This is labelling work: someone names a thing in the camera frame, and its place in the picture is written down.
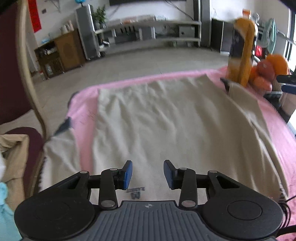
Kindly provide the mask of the grey tall left speaker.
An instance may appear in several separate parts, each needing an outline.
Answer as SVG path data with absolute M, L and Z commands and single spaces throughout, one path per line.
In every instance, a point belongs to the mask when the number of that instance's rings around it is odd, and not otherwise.
M 76 9 L 75 17 L 83 51 L 87 60 L 100 57 L 98 37 L 92 17 L 93 7 L 86 4 Z

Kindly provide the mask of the pink cartoon blanket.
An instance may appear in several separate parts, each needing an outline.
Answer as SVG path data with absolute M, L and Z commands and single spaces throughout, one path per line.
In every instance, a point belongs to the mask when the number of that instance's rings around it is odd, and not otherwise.
M 173 72 L 161 75 L 126 79 L 106 84 L 92 85 L 80 90 L 71 98 L 67 115 L 72 120 L 74 136 L 78 146 L 80 163 L 83 169 L 92 170 L 92 139 L 95 119 L 97 114 L 97 102 L 100 89 L 121 88 L 135 84 L 149 83 L 157 80 L 180 79 L 183 77 L 200 77 L 207 75 L 219 88 L 224 84 L 220 78 L 225 76 L 226 68 L 205 69 L 195 71 Z M 288 184 L 288 206 L 290 207 L 290 225 L 295 225 L 295 134 L 280 116 L 277 110 L 263 97 L 256 95 L 259 107 L 267 123 L 280 164 L 284 170 Z

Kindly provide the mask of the beige t-shirt navy trim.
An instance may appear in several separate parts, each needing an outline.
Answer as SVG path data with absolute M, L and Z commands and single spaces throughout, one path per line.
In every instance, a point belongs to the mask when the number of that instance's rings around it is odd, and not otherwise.
M 274 200 L 288 194 L 258 101 L 236 83 L 225 91 L 201 76 L 101 89 L 90 134 L 90 160 L 82 159 L 73 120 L 46 142 L 41 189 L 131 160 L 129 188 L 138 200 L 177 199 L 164 177 L 169 159 L 200 174 L 216 170 Z

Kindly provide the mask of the brown wooden cabinet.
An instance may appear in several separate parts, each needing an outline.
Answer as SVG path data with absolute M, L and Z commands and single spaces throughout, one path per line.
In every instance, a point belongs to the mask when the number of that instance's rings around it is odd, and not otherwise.
M 41 45 L 34 52 L 47 79 L 81 67 L 86 62 L 77 29 Z

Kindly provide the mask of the dark red wooden chair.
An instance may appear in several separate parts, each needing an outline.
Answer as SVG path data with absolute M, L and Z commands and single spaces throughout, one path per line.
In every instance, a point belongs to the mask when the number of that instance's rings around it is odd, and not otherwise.
M 29 70 L 26 51 L 27 1 L 1 1 L 1 124 L 33 110 L 42 128 L 21 126 L 9 134 L 29 137 L 28 158 L 23 176 L 25 197 L 39 191 L 43 145 L 48 137 L 44 113 Z

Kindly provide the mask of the orange fruit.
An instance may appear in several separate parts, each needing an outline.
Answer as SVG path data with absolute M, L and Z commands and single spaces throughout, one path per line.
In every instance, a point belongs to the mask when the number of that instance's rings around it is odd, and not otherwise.
M 269 54 L 267 55 L 266 60 L 272 64 L 276 76 L 289 75 L 290 68 L 284 56 L 280 54 Z

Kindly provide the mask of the tan garment on chair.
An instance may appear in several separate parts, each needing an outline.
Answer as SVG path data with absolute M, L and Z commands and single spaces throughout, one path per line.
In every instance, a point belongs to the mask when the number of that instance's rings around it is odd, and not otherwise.
M 8 188 L 6 203 L 12 211 L 25 200 L 23 175 L 28 160 L 29 136 L 18 134 L 1 135 L 1 154 L 6 171 L 1 180 Z

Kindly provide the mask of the grey tv stand shelf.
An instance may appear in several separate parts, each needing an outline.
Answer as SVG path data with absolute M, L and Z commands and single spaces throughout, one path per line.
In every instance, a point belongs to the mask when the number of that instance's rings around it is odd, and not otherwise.
M 99 52 L 123 49 L 123 45 L 143 47 L 145 45 L 169 44 L 176 47 L 184 44 L 199 46 L 200 39 L 195 37 L 197 21 L 151 20 L 119 23 L 95 31 L 99 40 Z

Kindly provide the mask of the red apple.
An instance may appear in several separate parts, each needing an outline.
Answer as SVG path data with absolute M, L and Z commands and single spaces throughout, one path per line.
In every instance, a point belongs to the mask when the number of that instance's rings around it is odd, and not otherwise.
M 262 60 L 257 64 L 257 72 L 260 76 L 264 77 L 268 81 L 273 81 L 275 72 L 273 65 L 268 60 Z

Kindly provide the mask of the orange juice bottle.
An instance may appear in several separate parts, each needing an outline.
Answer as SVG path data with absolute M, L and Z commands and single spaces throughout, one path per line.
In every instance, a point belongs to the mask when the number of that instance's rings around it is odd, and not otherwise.
M 242 10 L 242 17 L 233 24 L 232 44 L 226 78 L 246 87 L 253 65 L 258 28 L 251 19 L 251 11 Z

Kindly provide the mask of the black wall television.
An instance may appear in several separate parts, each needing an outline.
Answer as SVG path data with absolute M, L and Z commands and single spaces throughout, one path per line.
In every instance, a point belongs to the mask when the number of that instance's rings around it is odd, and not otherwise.
M 109 0 L 110 6 L 117 6 L 121 4 L 131 4 L 131 3 L 143 3 L 151 1 L 163 1 L 163 0 Z

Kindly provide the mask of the white garment on chair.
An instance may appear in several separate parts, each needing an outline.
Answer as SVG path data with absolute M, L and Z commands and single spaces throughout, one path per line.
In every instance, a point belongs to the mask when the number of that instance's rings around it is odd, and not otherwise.
M 3 155 L 0 153 L 0 181 L 2 180 L 6 171 L 6 164 Z

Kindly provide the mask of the grey tall speaker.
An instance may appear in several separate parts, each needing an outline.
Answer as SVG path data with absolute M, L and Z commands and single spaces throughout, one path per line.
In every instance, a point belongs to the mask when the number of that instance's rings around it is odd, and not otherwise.
M 100 57 L 98 37 L 92 17 L 93 7 L 86 4 L 76 9 L 75 17 L 83 51 L 87 60 Z
M 210 46 L 210 1 L 194 0 L 193 1 L 194 20 L 200 25 L 195 26 L 195 37 L 200 39 L 198 43 L 201 47 Z

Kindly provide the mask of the green potted plant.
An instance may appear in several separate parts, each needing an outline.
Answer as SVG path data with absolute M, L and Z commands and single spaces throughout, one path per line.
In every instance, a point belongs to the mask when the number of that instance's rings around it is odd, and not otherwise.
M 95 20 L 95 25 L 97 29 L 103 29 L 106 27 L 106 7 L 103 5 L 102 7 L 98 7 L 97 10 L 93 14 L 93 18 Z

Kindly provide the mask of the light blue garment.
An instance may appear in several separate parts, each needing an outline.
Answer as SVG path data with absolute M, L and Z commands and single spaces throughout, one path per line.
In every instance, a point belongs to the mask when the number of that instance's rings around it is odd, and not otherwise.
M 8 197 L 8 188 L 6 184 L 1 182 L 1 240 L 3 241 L 17 241 L 22 237 L 16 227 L 14 221 L 14 212 L 6 204 L 6 198 Z

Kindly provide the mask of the grey tall right speaker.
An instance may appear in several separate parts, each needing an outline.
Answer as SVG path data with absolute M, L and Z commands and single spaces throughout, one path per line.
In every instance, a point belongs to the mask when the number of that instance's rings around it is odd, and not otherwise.
M 200 25 L 195 26 L 195 37 L 200 39 L 198 43 L 201 47 L 210 46 L 210 1 L 194 0 L 193 1 L 194 20 Z

